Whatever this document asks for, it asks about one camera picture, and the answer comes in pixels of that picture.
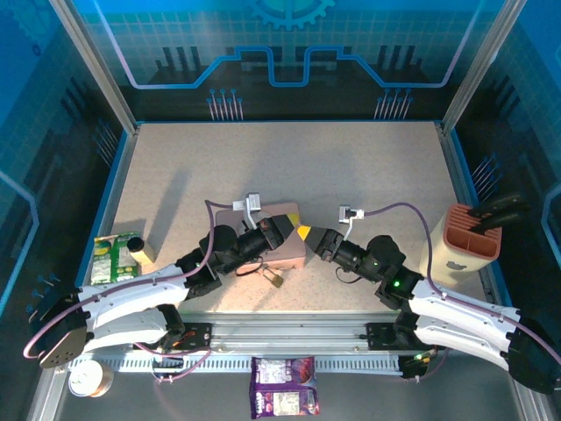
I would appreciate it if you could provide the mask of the pink tin box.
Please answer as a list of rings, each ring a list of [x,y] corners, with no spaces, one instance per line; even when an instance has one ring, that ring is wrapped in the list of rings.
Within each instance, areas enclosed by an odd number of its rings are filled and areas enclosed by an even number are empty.
[[[271,203],[262,204],[261,210],[253,215],[254,220],[270,218],[282,214],[295,214],[300,217],[297,203]],[[232,227],[237,235],[241,235],[250,227],[245,222],[244,212],[241,210],[219,210],[216,214],[218,225]],[[279,270],[303,268],[306,260],[306,247],[296,231],[279,248],[263,254],[263,262],[269,267]]]

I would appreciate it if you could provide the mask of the brass padlock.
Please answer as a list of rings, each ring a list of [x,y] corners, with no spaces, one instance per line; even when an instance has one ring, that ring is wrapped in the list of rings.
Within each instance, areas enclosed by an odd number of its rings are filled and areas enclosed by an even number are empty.
[[[277,289],[279,289],[283,285],[283,276],[269,266],[264,266],[262,268],[262,276]]]

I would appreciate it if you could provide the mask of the cream knife block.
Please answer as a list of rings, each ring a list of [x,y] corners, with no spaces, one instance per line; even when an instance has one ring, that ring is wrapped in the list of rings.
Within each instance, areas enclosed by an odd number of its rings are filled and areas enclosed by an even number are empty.
[[[432,263],[430,276],[442,285],[456,285],[490,263],[501,252],[502,228],[483,234],[472,232],[479,224],[468,215],[470,207],[451,205],[430,232]]]

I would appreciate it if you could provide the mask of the cream bottle with black cap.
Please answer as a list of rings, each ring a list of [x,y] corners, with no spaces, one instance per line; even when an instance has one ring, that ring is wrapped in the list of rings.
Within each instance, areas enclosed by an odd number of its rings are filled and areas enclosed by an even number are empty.
[[[155,252],[142,238],[135,236],[127,241],[130,256],[141,266],[151,265],[155,262]]]

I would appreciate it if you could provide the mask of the green snack packet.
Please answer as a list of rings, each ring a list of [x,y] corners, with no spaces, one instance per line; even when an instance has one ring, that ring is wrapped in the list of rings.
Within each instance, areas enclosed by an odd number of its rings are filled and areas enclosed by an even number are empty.
[[[121,282],[139,276],[139,265],[131,257],[128,241],[138,232],[125,232],[94,238],[90,275],[92,285]]]

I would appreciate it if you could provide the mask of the purple snack packet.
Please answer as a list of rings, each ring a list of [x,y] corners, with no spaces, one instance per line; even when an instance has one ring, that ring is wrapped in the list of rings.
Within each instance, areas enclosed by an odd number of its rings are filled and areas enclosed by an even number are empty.
[[[251,370],[251,419],[320,414],[313,356],[291,359],[252,357]]]

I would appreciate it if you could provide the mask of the metal tin can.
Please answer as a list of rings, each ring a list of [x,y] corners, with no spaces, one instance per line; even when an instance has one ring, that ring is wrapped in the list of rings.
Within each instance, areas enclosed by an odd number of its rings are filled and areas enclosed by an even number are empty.
[[[85,360],[74,367],[67,385],[72,395],[78,397],[100,397],[111,387],[113,370],[96,360]]]

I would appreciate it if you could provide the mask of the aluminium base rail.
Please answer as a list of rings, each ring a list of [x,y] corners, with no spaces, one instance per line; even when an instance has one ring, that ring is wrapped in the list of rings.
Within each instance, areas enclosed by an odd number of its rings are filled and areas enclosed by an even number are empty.
[[[190,312],[185,322],[212,324],[210,346],[219,353],[297,355],[367,353],[359,336],[368,323],[391,323],[382,312]]]

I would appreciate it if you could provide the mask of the black handled knife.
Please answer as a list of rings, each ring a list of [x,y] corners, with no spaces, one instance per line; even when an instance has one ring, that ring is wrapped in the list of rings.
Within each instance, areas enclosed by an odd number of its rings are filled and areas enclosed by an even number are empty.
[[[485,232],[501,228],[505,225],[512,224],[526,217],[526,212],[522,210],[513,210],[509,212],[502,212],[500,214],[492,214],[491,216],[482,218],[477,225],[470,228],[470,232],[475,232],[483,235]]]
[[[471,208],[467,214],[472,218],[488,218],[503,213],[526,211],[528,201],[520,192],[503,193],[487,199]]]

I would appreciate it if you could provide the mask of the aluminium frame post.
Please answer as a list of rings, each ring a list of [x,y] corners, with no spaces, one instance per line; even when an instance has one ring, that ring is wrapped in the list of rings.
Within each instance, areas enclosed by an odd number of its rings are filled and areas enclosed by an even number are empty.
[[[135,135],[137,132],[136,119],[77,9],[70,0],[48,0],[48,2],[102,91],[118,122],[128,135]]]
[[[462,117],[467,105],[481,84],[487,70],[494,63],[506,38],[519,18],[528,0],[504,0],[499,13],[487,31],[465,78],[458,87],[451,100],[448,110],[442,120],[441,132],[445,137],[451,135],[452,130]]]

